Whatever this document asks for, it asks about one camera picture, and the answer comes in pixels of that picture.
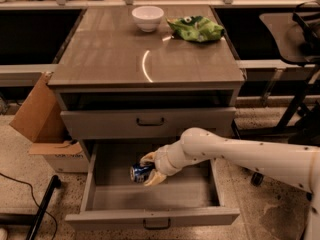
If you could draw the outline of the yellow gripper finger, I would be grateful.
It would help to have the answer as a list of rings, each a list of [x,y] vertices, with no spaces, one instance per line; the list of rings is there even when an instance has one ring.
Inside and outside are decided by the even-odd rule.
[[[155,186],[162,183],[167,178],[166,175],[162,174],[161,172],[153,169],[149,174],[148,179],[144,182],[145,186]]]
[[[156,157],[156,153],[155,152],[150,152],[150,153],[144,155],[140,159],[140,165],[141,166],[145,166],[147,164],[153,163],[155,161],[155,157]]]

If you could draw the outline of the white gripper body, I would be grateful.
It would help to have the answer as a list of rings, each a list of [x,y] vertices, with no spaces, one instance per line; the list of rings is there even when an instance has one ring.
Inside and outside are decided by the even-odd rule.
[[[155,168],[166,176],[173,176],[184,167],[198,164],[199,158],[189,155],[180,141],[160,147],[155,151]]]

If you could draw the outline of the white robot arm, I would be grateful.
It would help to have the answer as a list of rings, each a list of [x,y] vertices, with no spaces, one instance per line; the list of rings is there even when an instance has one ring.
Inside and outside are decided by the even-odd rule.
[[[147,186],[157,185],[184,167],[222,158],[312,195],[304,240],[320,240],[320,148],[315,146],[237,140],[201,128],[189,128],[180,140],[141,158],[152,163]]]

